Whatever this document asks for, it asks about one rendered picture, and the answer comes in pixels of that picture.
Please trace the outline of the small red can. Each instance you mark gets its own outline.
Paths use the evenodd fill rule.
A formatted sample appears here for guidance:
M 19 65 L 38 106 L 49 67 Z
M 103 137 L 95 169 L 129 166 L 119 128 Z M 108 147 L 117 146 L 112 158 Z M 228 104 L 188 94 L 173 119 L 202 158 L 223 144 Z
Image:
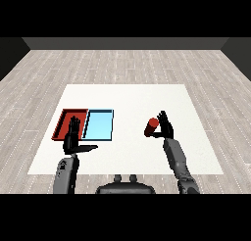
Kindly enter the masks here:
M 155 131 L 155 129 L 158 127 L 159 125 L 159 121 L 155 118 L 151 118 L 148 122 L 147 125 L 145 127 L 144 130 L 144 135 L 146 137 L 149 137 L 151 133 L 153 133 Z

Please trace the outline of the red shallow open box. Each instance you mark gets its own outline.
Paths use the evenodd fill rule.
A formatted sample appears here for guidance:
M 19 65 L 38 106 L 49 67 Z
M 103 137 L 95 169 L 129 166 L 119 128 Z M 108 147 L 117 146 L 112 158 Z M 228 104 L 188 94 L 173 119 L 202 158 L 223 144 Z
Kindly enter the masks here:
M 65 139 L 65 135 L 69 131 L 69 124 L 71 118 L 76 117 L 80 120 L 78 140 L 81 141 L 85 120 L 87 118 L 87 113 L 87 109 L 64 109 L 55 127 L 54 133 L 52 135 L 52 140 L 63 141 Z

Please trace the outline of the dark grey robot body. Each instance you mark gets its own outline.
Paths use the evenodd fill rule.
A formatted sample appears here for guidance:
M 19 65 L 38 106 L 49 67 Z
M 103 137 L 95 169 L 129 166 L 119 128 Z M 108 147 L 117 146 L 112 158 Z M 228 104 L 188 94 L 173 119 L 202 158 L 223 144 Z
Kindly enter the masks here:
M 129 182 L 122 182 L 122 176 L 116 174 L 114 181 L 96 190 L 96 194 L 155 194 L 152 186 L 139 183 L 135 174 L 129 176 Z

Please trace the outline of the light blue shallow open box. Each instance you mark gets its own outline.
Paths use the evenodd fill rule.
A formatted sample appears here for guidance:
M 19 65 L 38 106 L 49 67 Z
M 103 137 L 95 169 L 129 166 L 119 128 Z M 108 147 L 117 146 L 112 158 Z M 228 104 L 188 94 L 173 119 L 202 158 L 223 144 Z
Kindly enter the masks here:
M 114 111 L 112 109 L 91 109 L 84 123 L 83 141 L 111 141 Z

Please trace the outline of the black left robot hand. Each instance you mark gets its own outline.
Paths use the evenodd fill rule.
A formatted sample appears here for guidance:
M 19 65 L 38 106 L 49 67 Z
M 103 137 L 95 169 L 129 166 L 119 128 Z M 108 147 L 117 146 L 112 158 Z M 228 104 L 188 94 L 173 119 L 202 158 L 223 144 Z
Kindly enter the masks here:
M 66 155 L 89 152 L 93 149 L 97 149 L 97 145 L 79 145 L 78 133 L 79 133 L 80 120 L 76 117 L 72 117 L 69 122 L 69 130 L 65 135 L 63 150 Z

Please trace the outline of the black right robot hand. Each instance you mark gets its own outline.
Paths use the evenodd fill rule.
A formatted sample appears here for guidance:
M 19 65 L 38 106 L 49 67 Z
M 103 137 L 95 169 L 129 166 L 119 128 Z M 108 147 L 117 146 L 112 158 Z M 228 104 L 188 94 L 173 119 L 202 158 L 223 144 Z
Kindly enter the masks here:
M 153 136 L 156 138 L 164 137 L 164 138 L 174 138 L 174 129 L 172 124 L 169 122 L 167 114 L 165 111 L 161 111 L 157 116 L 159 121 L 159 125 L 161 127 L 160 132 L 154 132 Z

